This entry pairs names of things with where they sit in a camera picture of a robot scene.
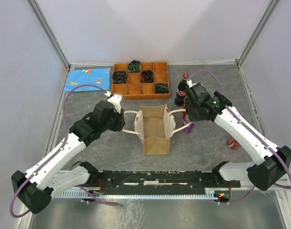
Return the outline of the glass cola bottle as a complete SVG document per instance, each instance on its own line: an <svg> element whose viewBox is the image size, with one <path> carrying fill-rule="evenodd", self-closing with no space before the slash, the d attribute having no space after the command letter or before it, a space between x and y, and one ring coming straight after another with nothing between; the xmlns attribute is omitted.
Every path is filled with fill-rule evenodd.
<svg viewBox="0 0 291 229"><path fill-rule="evenodd" d="M182 76L181 81L178 84L177 91L176 91L176 98L174 100L175 105L178 107L183 106L184 104L184 99L186 97L185 90L187 88L187 80L189 78L188 73L184 73Z"/></svg>

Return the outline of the burlap canvas watermelon bag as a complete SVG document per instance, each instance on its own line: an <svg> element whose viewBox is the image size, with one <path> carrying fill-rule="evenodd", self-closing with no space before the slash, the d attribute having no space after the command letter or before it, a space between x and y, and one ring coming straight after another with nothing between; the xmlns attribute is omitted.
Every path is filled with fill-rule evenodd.
<svg viewBox="0 0 291 229"><path fill-rule="evenodd" d="M142 142L144 156L167 155L170 153L171 137L192 124L188 122L180 128L175 128L176 120L173 114L184 111L184 109L171 111L167 105L142 106L139 111L125 111L124 114L135 114L136 117L134 130L122 129L122 131L138 136Z"/></svg>

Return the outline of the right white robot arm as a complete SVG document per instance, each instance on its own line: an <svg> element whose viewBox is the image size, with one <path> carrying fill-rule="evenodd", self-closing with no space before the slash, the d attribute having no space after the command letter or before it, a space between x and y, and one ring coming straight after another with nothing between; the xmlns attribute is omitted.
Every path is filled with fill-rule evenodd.
<svg viewBox="0 0 291 229"><path fill-rule="evenodd" d="M222 187L230 180L250 181L256 188L266 191L271 186L283 187L278 180L288 175L291 150L279 147L249 124L232 103L216 91L214 96L201 83L187 82L185 108L192 122L212 121L227 131L246 150L251 163L226 162L214 172L212 182Z"/></svg>

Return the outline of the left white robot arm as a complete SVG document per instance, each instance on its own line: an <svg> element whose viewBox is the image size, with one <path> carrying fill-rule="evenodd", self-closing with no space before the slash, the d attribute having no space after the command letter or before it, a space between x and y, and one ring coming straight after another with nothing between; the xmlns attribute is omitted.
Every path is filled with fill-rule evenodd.
<svg viewBox="0 0 291 229"><path fill-rule="evenodd" d="M125 125L120 97L99 102L94 110L76 121L64 139L40 162L26 172L16 171L12 176L14 197L37 214L51 200L72 187L99 182L99 172L89 162L80 163L62 175L58 171L75 155L100 138L107 130L120 132Z"/></svg>

